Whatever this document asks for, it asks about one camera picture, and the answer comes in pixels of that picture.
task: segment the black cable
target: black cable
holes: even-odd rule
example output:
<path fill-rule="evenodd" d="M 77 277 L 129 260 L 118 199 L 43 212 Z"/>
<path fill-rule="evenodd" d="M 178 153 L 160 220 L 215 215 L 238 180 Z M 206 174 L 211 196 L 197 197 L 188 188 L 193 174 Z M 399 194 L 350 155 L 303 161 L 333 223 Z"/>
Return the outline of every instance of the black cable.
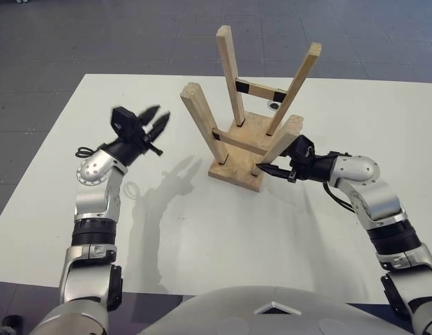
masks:
<path fill-rule="evenodd" d="M 336 195 L 334 195 L 334 194 L 330 191 L 329 185 L 328 185 L 327 183 L 322 183 L 322 187 L 323 187 L 324 190 L 327 192 L 327 194 L 328 194 L 332 199 L 335 200 L 335 202 L 340 203 L 340 204 L 343 204 L 343 205 L 346 206 L 346 207 L 352 208 L 352 205 L 351 205 L 351 204 L 348 204 L 346 201 L 344 201 L 344 200 L 338 198 Z"/>
<path fill-rule="evenodd" d="M 339 204 L 340 206 L 342 206 L 342 208 L 347 209 L 348 211 L 351 211 L 352 213 L 355 213 L 355 211 L 352 209 L 352 205 L 347 203 L 346 201 L 338 198 L 337 196 L 335 196 L 329 189 L 329 185 L 327 183 L 322 183 L 322 187 L 324 188 L 324 190 L 326 191 L 326 193 L 329 195 L 329 197 L 331 197 L 332 199 L 334 199 L 334 201 Z"/>
<path fill-rule="evenodd" d="M 95 153 L 94 150 L 87 147 L 79 147 L 77 148 L 77 152 L 75 154 L 78 158 L 88 158 Z"/>

